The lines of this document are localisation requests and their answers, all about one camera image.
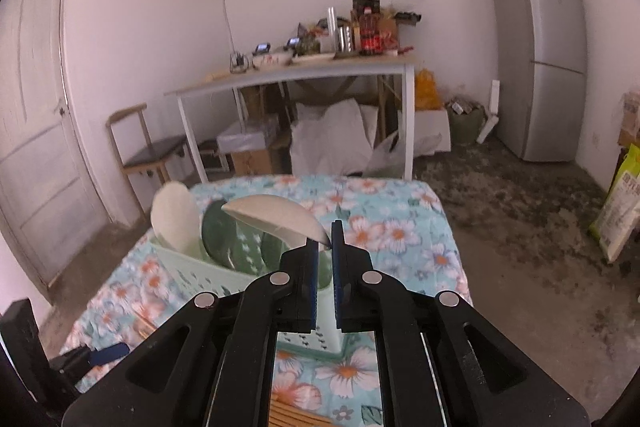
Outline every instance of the small electronic device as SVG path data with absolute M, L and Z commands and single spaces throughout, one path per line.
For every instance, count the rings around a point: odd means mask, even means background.
M 295 50 L 296 46 L 300 44 L 300 37 L 292 37 L 287 43 L 284 45 L 284 49 L 286 50 Z
M 266 55 L 270 49 L 271 45 L 268 42 L 263 42 L 255 47 L 254 55 Z

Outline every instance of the dish rack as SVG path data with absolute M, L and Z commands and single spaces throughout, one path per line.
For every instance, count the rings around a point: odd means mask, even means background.
M 198 293 L 209 291 L 219 297 L 244 291 L 256 277 L 206 263 L 194 257 L 171 250 L 150 240 L 162 265 L 174 278 L 184 296 L 192 299 Z M 318 358 L 339 359 L 342 357 L 344 334 L 335 327 L 334 284 L 318 291 L 318 318 L 316 329 L 311 333 L 278 333 L 278 347 L 309 356 L 308 350 L 315 351 Z

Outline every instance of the white plate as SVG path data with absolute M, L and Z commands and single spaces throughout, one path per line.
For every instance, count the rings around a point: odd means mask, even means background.
M 324 62 L 325 60 L 334 60 L 335 53 L 317 53 L 316 55 L 302 55 L 293 57 L 291 62 L 294 64 L 304 64 L 306 62 Z

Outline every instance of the red bottle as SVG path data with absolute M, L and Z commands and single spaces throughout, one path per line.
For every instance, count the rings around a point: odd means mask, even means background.
M 371 13 L 371 8 L 364 9 L 364 15 L 360 16 L 360 44 L 362 55 L 380 55 L 382 42 L 378 31 L 378 16 Z

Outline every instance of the yellow bag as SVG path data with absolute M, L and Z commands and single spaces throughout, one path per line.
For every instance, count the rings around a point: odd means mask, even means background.
M 613 263 L 640 220 L 640 149 L 631 144 L 607 200 L 589 232 Z
M 416 110 L 443 108 L 435 78 L 429 70 L 418 71 L 415 75 L 415 108 Z

